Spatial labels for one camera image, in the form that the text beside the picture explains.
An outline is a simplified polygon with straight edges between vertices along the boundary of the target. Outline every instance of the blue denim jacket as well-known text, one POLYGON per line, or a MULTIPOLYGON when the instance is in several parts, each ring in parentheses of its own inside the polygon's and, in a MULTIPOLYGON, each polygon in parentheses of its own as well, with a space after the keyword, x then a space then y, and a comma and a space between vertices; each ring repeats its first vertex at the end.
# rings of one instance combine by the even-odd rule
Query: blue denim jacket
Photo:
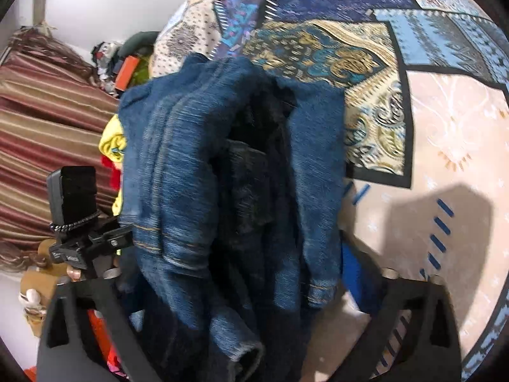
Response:
POLYGON ((243 57, 192 54, 123 95, 123 257, 142 273, 124 290, 164 378, 299 380, 315 312, 362 276, 337 228, 343 113, 342 89, 243 57))

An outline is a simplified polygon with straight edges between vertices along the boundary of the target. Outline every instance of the blue stripe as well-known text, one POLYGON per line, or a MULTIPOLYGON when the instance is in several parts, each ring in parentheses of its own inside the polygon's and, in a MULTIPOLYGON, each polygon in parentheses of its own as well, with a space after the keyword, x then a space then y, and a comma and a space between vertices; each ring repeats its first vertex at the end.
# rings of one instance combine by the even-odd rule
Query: blue stripe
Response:
POLYGON ((442 268, 440 263, 437 261, 436 258, 433 257, 433 254, 431 254, 430 252, 428 253, 428 260, 431 264, 433 264, 433 267, 435 267, 437 270, 440 270, 442 268))
POLYGON ((449 215, 449 217, 454 217, 454 212, 452 212, 452 209, 450 209, 450 208, 447 206, 447 204, 446 204, 444 201, 442 201, 440 198, 439 198, 439 199, 437 199, 437 204, 438 204, 438 205, 440 205, 440 207, 442 208, 442 210, 444 210, 444 211, 445 211, 445 213, 446 213, 447 215, 449 215))
POLYGON ((343 197, 346 197, 347 194, 350 192, 350 190, 353 187, 353 181, 350 181, 347 186, 345 187, 345 190, 343 191, 343 197))
POLYGON ((398 329, 394 329, 393 334, 396 337, 396 340, 398 341, 398 343, 401 345, 403 343, 403 339, 401 338, 401 335, 398 332, 398 329))
POLYGON ((442 244, 442 241, 440 241, 439 239, 437 239, 437 236, 435 234, 432 234, 429 236, 431 238, 431 241, 435 243, 435 245, 437 246, 437 248, 441 251, 441 252, 446 252, 446 248, 444 246, 444 244, 442 244))
POLYGON ((443 221, 442 221, 439 217, 435 217, 433 220, 436 222, 436 224, 437 224, 440 228, 442 228, 442 231, 443 231, 445 234, 450 235, 450 229, 449 229, 449 227, 448 227, 447 225, 445 225, 445 224, 444 224, 444 222, 443 222, 443 221))
POLYGON ((408 328, 408 320, 406 319, 406 317, 401 316, 400 321, 401 321, 401 323, 403 323, 403 326, 407 329, 408 328))
POLYGON ((352 204, 353 205, 357 205, 357 203, 362 199, 362 197, 366 194, 366 192, 371 188, 371 185, 370 184, 366 184, 365 186, 362 187, 362 189, 357 192, 357 194, 355 195, 355 197, 353 197, 353 201, 352 201, 352 204))
POLYGON ((396 352, 395 350, 393 349, 393 347, 391 346, 390 342, 387 342, 387 350, 389 351, 389 353, 391 355, 393 355, 393 357, 396 357, 396 352))

